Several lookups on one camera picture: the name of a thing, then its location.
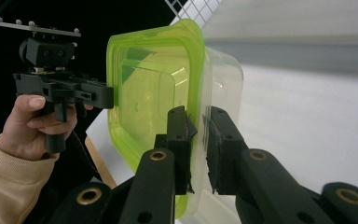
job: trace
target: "green plastic container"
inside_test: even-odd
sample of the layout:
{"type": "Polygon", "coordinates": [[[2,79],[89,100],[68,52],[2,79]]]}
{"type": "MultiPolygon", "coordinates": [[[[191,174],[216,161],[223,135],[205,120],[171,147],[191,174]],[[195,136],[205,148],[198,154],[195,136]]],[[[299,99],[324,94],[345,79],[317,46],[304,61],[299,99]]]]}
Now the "green plastic container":
{"type": "MultiPolygon", "coordinates": [[[[202,32],[194,21],[111,36],[106,60],[107,84],[115,90],[115,106],[108,110],[110,135],[134,173],[144,152],[154,147],[156,134],[167,132],[172,108],[183,105],[202,138],[202,115],[211,96],[203,94],[210,91],[202,84],[209,77],[204,76],[202,32]]],[[[200,138],[193,139],[193,147],[200,138]]],[[[176,196],[176,218],[186,211],[187,197],[176,196]]]]}

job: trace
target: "beige sweater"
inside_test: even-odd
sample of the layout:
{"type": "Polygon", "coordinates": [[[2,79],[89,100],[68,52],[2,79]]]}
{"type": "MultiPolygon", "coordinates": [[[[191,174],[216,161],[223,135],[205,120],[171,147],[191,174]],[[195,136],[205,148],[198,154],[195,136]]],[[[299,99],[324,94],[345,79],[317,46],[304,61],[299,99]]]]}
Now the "beige sweater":
{"type": "Polygon", "coordinates": [[[56,154],[48,160],[26,161],[0,150],[0,223],[27,218],[58,158],[56,154]]]}

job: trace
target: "grid panel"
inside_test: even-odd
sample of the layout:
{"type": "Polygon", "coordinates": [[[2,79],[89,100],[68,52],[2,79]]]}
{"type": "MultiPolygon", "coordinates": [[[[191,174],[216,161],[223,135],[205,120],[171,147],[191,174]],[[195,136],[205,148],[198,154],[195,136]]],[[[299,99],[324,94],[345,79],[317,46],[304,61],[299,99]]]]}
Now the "grid panel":
{"type": "Polygon", "coordinates": [[[203,27],[223,0],[165,0],[175,14],[171,24],[189,18],[203,27]]]}

